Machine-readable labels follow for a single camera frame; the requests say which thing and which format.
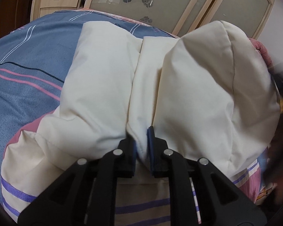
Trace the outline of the pink fluffy blanket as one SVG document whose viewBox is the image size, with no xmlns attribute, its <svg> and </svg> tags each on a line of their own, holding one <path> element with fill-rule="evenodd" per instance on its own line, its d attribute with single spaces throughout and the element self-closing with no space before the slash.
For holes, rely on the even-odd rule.
<svg viewBox="0 0 283 226">
<path fill-rule="evenodd" d="M 260 53 L 261 57 L 263 58 L 266 66 L 268 68 L 272 68 L 273 63 L 272 63 L 272 59 L 268 53 L 267 48 L 258 40 L 255 40 L 253 38 L 249 38 L 249 40 L 251 41 L 252 45 L 255 47 L 255 49 Z"/>
</svg>

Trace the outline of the pink and white hooded jacket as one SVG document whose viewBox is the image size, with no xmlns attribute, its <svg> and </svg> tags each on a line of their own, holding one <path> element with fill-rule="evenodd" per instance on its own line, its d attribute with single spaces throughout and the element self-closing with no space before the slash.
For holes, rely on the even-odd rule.
<svg viewBox="0 0 283 226">
<path fill-rule="evenodd" d="M 118 179 L 116 225 L 169 225 L 169 182 L 150 174 L 147 129 L 184 158 L 209 159 L 251 202 L 257 158 L 280 117 L 279 94 L 254 43 L 224 21 L 182 38 L 136 38 L 109 22 L 83 25 L 59 106 L 6 146 L 3 208 L 14 222 L 79 159 L 131 137 L 136 172 Z"/>
</svg>

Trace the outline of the floral mattress pad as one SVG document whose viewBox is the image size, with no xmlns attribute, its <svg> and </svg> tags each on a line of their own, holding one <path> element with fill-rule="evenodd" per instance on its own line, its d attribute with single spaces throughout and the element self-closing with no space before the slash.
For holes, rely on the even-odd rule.
<svg viewBox="0 0 283 226">
<path fill-rule="evenodd" d="M 267 168 L 267 164 L 269 162 L 268 158 L 268 148 L 264 150 L 264 152 L 257 158 L 257 161 L 259 162 L 259 167 L 261 171 L 261 181 L 260 181 L 260 188 L 259 188 L 259 194 L 257 196 L 255 204 L 261 205 L 263 201 L 267 198 L 268 195 L 271 194 L 271 192 L 274 190 L 276 187 L 275 183 L 269 183 L 266 184 L 264 179 L 263 179 L 263 173 L 265 172 Z"/>
</svg>

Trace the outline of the blue patterned bed sheet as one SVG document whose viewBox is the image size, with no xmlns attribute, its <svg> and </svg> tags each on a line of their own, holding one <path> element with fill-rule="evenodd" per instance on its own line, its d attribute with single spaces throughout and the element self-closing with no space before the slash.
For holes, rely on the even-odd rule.
<svg viewBox="0 0 283 226">
<path fill-rule="evenodd" d="M 0 39 L 1 163 L 6 144 L 24 125 L 54 110 L 72 63 L 82 26 L 107 21 L 137 38 L 168 33 L 137 21 L 87 10 L 45 15 Z"/>
</svg>

